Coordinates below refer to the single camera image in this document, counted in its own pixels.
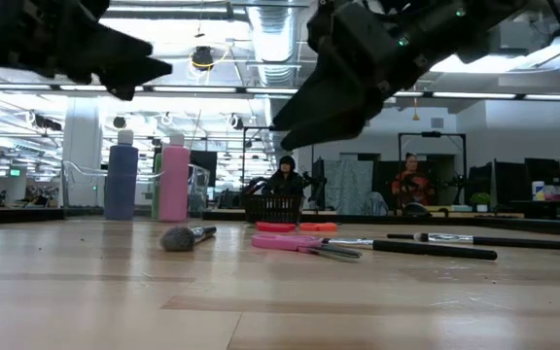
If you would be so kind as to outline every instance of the blue bottle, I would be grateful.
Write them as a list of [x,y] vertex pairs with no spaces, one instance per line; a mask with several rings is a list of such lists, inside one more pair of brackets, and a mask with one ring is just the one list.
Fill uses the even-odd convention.
[[133,145],[133,131],[121,130],[118,145],[109,150],[105,181],[105,219],[133,220],[139,151]]

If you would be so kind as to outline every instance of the pink scissors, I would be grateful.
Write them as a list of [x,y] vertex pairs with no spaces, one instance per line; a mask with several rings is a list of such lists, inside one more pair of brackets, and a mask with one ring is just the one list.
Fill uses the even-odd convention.
[[357,259],[362,255],[360,252],[323,243],[321,238],[302,235],[255,234],[252,237],[252,246],[264,249],[319,254],[330,258]]

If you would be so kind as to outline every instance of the bottle cap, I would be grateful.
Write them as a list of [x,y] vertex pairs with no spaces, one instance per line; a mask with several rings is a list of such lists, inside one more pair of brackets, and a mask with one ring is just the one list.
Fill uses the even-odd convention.
[[133,144],[133,130],[120,130],[120,131],[118,131],[118,144],[119,145],[132,145]]
[[185,135],[182,133],[175,133],[170,135],[170,146],[183,146],[185,145]]

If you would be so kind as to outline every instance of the green potted plant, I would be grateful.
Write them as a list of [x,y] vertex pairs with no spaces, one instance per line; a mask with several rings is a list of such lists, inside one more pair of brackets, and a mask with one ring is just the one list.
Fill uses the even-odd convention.
[[471,197],[471,204],[474,211],[486,213],[490,211],[490,203],[492,198],[488,193],[480,192],[475,193]]

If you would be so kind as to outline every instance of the man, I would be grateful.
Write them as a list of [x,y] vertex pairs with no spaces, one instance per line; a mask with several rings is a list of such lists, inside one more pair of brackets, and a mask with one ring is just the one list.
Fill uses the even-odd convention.
[[303,196],[302,179],[295,172],[296,162],[291,156],[280,158],[280,167],[269,178],[262,189],[263,194],[301,195]]
[[413,154],[405,154],[405,171],[397,175],[392,184],[393,195],[398,195],[402,206],[417,202],[428,205],[428,196],[435,194],[427,177],[418,171],[418,158]]

